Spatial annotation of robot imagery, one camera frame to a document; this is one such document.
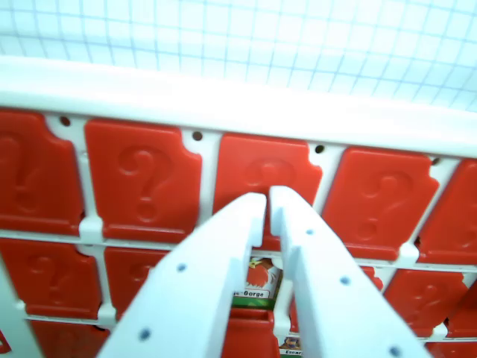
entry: screw hole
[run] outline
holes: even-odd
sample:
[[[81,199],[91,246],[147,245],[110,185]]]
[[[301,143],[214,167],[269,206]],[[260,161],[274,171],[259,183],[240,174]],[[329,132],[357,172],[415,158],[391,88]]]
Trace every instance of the screw hole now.
[[[316,154],[323,153],[324,150],[325,150],[324,145],[317,145],[317,146],[315,147],[315,153],[316,153]]]
[[[68,117],[65,117],[65,116],[61,116],[60,117],[60,122],[62,125],[64,125],[65,127],[69,127],[70,124],[71,124],[71,121],[69,120]]]
[[[400,357],[401,356],[401,350],[398,347],[389,348],[389,353],[391,353],[391,356],[393,356],[393,357]]]
[[[414,241],[414,246],[416,246],[417,248],[420,247],[420,236],[418,236],[418,237],[416,238],[416,241]]]
[[[148,328],[144,328],[141,332],[139,332],[139,341],[145,341],[151,336],[151,332]]]
[[[202,140],[202,133],[201,133],[201,132],[198,132],[198,131],[195,131],[195,132],[192,134],[192,138],[194,138],[194,140]]]
[[[351,280],[348,276],[343,276],[342,278],[340,278],[340,282],[344,284],[345,286],[349,286],[351,283]]]

